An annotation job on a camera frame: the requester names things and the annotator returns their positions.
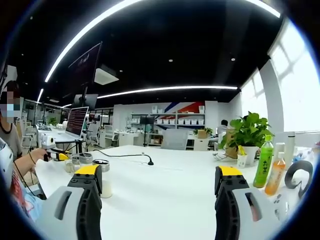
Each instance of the black ceiling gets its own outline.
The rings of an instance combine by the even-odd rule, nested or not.
[[[72,97],[60,99],[68,80],[66,69],[100,41],[103,45],[98,64],[114,70],[119,81],[104,86],[94,83],[88,88],[89,94],[185,85],[239,87],[268,60],[267,51],[282,24],[282,17],[276,18],[244,0],[143,0],[89,31],[45,83],[52,64],[69,41],[90,20],[118,2],[55,0],[42,4],[22,27],[9,56],[9,64],[18,70],[22,96],[37,100],[44,88],[41,101],[50,103],[49,98],[56,98],[60,106],[72,103]],[[100,99],[96,107],[229,102],[236,94],[229,90],[137,93]]]

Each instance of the bracelet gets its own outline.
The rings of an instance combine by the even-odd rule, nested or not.
[[[35,161],[33,160],[30,152],[29,152],[29,156],[30,156],[30,158],[31,158],[31,161],[34,163],[34,165],[36,165],[36,163],[35,163]]]

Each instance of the hand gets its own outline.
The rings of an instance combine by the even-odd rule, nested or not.
[[[34,149],[30,152],[31,154],[31,157],[33,159],[33,161],[35,163],[37,163],[37,161],[39,159],[44,159],[44,155],[48,154],[46,150],[44,150],[43,148],[37,148],[37,149]]]

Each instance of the green tea bottle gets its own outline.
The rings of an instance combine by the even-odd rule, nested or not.
[[[261,147],[258,169],[255,174],[253,186],[263,188],[267,182],[267,176],[271,165],[272,153],[274,146],[271,143],[272,136],[265,136],[265,143]]]

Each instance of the plastic bottle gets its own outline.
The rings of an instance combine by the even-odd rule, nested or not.
[[[288,170],[294,158],[294,150],[295,150],[295,142],[296,142],[295,138],[296,138],[295,132],[290,131],[288,133],[288,138],[286,140],[285,150],[284,150],[285,170]]]
[[[284,161],[285,153],[279,152],[277,159],[272,164],[272,170],[269,177],[269,181],[264,189],[265,193],[269,196],[274,195],[279,187],[282,175],[284,174],[286,162]]]
[[[253,181],[253,186],[256,188],[263,188],[266,184],[268,172],[271,165],[272,153],[274,146],[271,143],[272,136],[265,136],[265,143],[261,147],[260,160],[258,168]]]

